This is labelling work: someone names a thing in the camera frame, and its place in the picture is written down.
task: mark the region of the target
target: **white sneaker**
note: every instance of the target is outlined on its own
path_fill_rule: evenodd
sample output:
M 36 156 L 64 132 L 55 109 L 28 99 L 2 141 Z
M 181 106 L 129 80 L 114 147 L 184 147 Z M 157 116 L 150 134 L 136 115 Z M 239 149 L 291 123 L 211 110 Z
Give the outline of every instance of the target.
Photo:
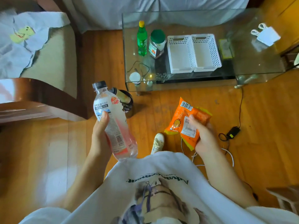
M 164 146 L 164 135 L 161 133 L 158 133 L 155 136 L 151 154 L 162 151 L 163 146 Z

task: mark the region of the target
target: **shoelace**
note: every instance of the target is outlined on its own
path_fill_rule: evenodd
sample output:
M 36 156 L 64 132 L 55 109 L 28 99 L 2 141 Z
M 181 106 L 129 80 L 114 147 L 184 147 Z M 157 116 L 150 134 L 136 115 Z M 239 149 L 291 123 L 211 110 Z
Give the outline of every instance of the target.
M 158 138 L 154 139 L 154 149 L 159 148 L 162 146 L 162 142 L 158 140 Z

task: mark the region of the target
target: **white t-shirt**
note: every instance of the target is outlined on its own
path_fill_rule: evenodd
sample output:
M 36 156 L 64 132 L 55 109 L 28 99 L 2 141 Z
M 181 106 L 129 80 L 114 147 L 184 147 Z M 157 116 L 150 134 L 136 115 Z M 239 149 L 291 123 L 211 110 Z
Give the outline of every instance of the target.
M 21 223 L 298 224 L 299 216 L 277 208 L 243 209 L 215 190 L 184 154 L 165 151 L 118 162 L 73 213 L 41 208 Z

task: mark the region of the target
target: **white plastic basket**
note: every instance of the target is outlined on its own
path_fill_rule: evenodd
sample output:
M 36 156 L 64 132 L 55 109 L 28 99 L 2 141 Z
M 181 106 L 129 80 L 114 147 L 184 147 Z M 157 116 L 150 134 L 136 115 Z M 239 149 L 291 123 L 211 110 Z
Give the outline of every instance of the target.
M 196 67 L 192 37 L 190 35 L 168 36 L 167 40 L 171 74 L 192 72 Z
M 213 34 L 197 34 L 191 37 L 196 60 L 194 72 L 215 71 L 222 66 Z

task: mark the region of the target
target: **person's left hand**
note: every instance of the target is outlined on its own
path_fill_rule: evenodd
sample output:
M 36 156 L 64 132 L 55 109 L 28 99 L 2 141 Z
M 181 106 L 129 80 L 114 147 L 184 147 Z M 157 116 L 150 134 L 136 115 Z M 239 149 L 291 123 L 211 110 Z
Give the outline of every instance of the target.
M 92 145 L 89 154 L 101 156 L 107 161 L 112 155 L 111 148 L 109 147 L 108 137 L 105 133 L 105 129 L 109 123 L 109 115 L 103 111 L 100 121 L 96 121 L 92 132 Z

